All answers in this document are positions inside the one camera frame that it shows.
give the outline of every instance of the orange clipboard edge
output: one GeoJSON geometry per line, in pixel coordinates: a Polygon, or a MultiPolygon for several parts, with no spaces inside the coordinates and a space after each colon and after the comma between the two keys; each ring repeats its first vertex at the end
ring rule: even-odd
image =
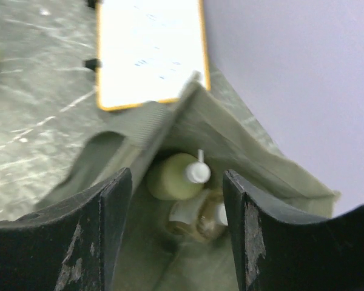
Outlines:
{"type": "MultiPolygon", "coordinates": [[[[202,43],[203,43],[203,58],[204,58],[204,66],[205,66],[205,77],[206,77],[206,90],[211,89],[211,74],[209,71],[209,57],[207,55],[207,41],[206,41],[206,26],[205,26],[205,15],[204,15],[204,3],[203,0],[199,0],[200,5],[200,22],[201,22],[201,37],[202,43]]],[[[96,2],[96,22],[97,22],[97,59],[101,60],[101,9],[102,9],[102,3],[100,1],[96,2]]],[[[100,68],[96,68],[96,103],[98,108],[104,111],[117,111],[117,110],[124,110],[129,108],[134,108],[141,106],[143,103],[138,104],[129,104],[129,105],[121,105],[121,106],[113,106],[113,107],[105,107],[101,103],[101,86],[100,86],[100,79],[101,79],[101,72],[103,70],[100,68]]],[[[159,100],[157,102],[159,103],[173,103],[177,101],[178,98],[171,98],[171,99],[165,99],[165,100],[159,100]]]]}

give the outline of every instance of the olive green bag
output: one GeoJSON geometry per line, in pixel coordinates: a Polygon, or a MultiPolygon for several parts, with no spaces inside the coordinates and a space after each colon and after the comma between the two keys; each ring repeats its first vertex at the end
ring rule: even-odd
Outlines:
{"type": "Polygon", "coordinates": [[[119,291],[237,291],[229,235],[210,244],[179,238],[164,229],[171,202],[153,198],[141,183],[157,153],[203,149],[212,170],[209,186],[227,169],[286,203],[331,216],[338,193],[296,163],[266,150],[198,82],[186,83],[171,105],[148,102],[120,113],[91,137],[67,178],[37,205],[47,207],[129,167],[133,201],[116,267],[119,291]]]}

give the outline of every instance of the green object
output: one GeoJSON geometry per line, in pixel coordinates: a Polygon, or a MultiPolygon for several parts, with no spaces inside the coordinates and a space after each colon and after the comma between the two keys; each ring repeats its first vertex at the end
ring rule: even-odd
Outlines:
{"type": "Polygon", "coordinates": [[[35,208],[68,198],[123,167],[132,172],[133,200],[119,250],[114,290],[237,291],[229,234],[202,244],[166,230],[171,201],[155,199],[143,176],[156,154],[205,152],[210,189],[236,170],[257,187],[309,213],[331,216],[337,193],[293,161],[263,147],[197,81],[171,105],[148,102],[117,115],[84,145],[67,178],[35,208]]]}
{"type": "Polygon", "coordinates": [[[178,153],[155,164],[146,176],[146,185],[152,196],[160,200],[185,200],[198,195],[204,184],[192,183],[186,178],[188,165],[197,158],[178,153]]]}

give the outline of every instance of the green bottle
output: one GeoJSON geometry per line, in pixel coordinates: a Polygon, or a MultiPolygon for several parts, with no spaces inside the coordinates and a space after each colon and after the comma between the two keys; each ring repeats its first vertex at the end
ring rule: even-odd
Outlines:
{"type": "Polygon", "coordinates": [[[149,169],[146,184],[152,196],[160,200],[186,200],[197,196],[211,177],[210,168],[203,161],[187,153],[177,153],[149,169]]]}

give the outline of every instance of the amber glass bottle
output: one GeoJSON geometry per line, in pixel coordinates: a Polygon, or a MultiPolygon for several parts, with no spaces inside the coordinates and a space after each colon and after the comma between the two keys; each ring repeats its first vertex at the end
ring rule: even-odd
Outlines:
{"type": "Polygon", "coordinates": [[[203,243],[217,239],[227,226],[222,189],[206,189],[192,199],[176,202],[167,222],[173,234],[190,235],[203,243]]]}

